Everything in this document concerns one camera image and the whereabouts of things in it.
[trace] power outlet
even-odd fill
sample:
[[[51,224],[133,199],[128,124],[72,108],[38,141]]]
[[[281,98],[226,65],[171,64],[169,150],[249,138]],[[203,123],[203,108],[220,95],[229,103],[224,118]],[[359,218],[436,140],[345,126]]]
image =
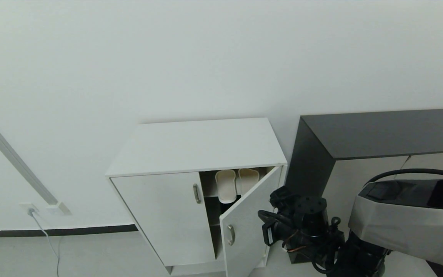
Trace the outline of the power outlet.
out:
[[[28,209],[33,209],[35,212],[38,212],[37,207],[33,205],[32,203],[19,203],[20,207],[22,207],[23,210],[25,210],[25,214],[28,214]]]
[[[63,202],[58,202],[56,205],[47,206],[46,209],[52,215],[71,215],[71,212]]]

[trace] metal handle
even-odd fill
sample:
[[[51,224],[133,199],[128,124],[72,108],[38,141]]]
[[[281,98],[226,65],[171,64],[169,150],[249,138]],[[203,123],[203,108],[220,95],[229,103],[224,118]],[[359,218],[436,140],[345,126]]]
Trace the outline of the metal handle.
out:
[[[228,225],[227,228],[230,231],[230,236],[232,237],[232,239],[228,240],[228,245],[232,245],[235,242],[235,229],[232,225]]]
[[[199,198],[199,193],[197,191],[197,184],[194,184],[192,186],[192,189],[194,190],[194,197],[196,199],[196,203],[201,204],[201,199]]]

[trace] white slipper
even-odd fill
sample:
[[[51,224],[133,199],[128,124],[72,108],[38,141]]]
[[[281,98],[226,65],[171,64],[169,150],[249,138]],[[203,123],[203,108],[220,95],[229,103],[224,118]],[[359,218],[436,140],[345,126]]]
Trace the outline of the white slipper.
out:
[[[218,200],[223,204],[232,203],[237,199],[235,190],[235,171],[220,170],[216,173]]]
[[[259,181],[259,172],[257,170],[243,168],[239,169],[239,187],[241,188],[240,195],[247,193]]]

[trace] gray floor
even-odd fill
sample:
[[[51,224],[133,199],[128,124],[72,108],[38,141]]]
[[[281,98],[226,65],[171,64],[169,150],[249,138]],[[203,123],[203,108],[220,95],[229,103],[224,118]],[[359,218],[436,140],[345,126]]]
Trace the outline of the gray floor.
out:
[[[138,232],[51,238],[59,244],[60,277],[167,277],[168,274]],[[207,275],[223,277],[224,273]],[[55,277],[56,257],[45,237],[0,238],[0,277]],[[286,253],[273,247],[266,268],[250,277],[323,277],[310,264],[290,265]],[[400,253],[386,259],[385,277],[436,277],[425,261]]]

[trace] cable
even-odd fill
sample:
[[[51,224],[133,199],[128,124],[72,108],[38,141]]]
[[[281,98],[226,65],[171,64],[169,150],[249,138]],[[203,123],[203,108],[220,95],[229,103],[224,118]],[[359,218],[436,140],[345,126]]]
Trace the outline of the cable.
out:
[[[32,208],[28,209],[28,215],[31,216],[32,219],[35,220],[35,223],[37,223],[38,227],[40,228],[40,231],[44,232],[44,235],[47,237],[47,241],[49,242],[49,246],[51,246],[52,252],[54,252],[54,255],[56,256],[56,258],[58,258],[58,264],[56,266],[56,275],[57,275],[57,277],[59,277],[59,260],[60,260],[60,256],[59,256],[59,254],[56,254],[56,251],[54,251],[54,247],[52,247],[51,239],[49,238],[49,234],[47,234],[47,232],[44,231],[44,228],[42,228],[42,226],[40,226],[39,222],[37,221],[37,219],[33,215],[34,212],[35,212],[34,209],[32,209]]]
[[[341,219],[339,217],[337,217],[337,216],[333,217],[331,219],[332,230],[337,231],[338,225],[340,223],[341,223]],[[338,268],[338,265],[341,261],[341,255],[342,255],[341,251],[339,251],[339,250],[338,250],[338,256],[336,258],[336,261],[334,263],[332,263],[331,268],[322,269],[322,268],[318,267],[318,265],[317,265],[317,257],[319,255],[320,251],[322,249],[325,249],[325,247],[327,247],[329,244],[337,242],[337,240],[339,240],[339,233],[335,232],[335,233],[333,233],[333,235],[331,235],[331,237],[325,243],[323,243],[320,247],[318,247],[317,250],[312,255],[311,263],[312,263],[312,266],[315,268],[315,270],[317,270],[317,272],[327,275],[327,274],[334,272]],[[329,251],[331,251],[332,253],[335,252],[333,249],[328,249],[328,252]]]
[[[289,236],[286,240],[283,241],[283,245],[287,244],[291,238],[293,238],[294,235],[296,235],[298,233],[298,229],[297,231],[295,231],[295,233],[293,233],[293,235]]]
[[[288,225],[288,226],[292,226],[293,225],[293,223],[291,222],[290,219],[287,219],[286,217],[284,217],[281,214],[275,214],[274,212],[267,212],[265,210],[259,210],[259,211],[257,211],[257,216],[259,216],[260,219],[262,219],[262,218],[264,218],[264,219],[272,218],[272,219],[276,219],[277,221],[279,221],[279,222],[281,222],[281,223],[283,223],[285,225]]]
[[[287,250],[286,252],[288,252],[288,253],[293,253],[293,252],[297,252],[297,251],[299,251],[299,250],[301,250],[301,249],[304,249],[304,248],[306,248],[306,247],[307,247],[307,245],[304,245],[304,246],[302,246],[302,247],[297,247],[297,248],[295,248],[295,249]]]
[[[443,170],[439,169],[399,169],[399,170],[392,170],[388,172],[381,173],[372,179],[370,179],[366,184],[364,184],[364,187],[371,182],[375,182],[379,179],[382,179],[383,177],[388,177],[391,175],[397,175],[397,174],[407,174],[407,173],[423,173],[423,174],[436,174],[436,175],[443,175]]]

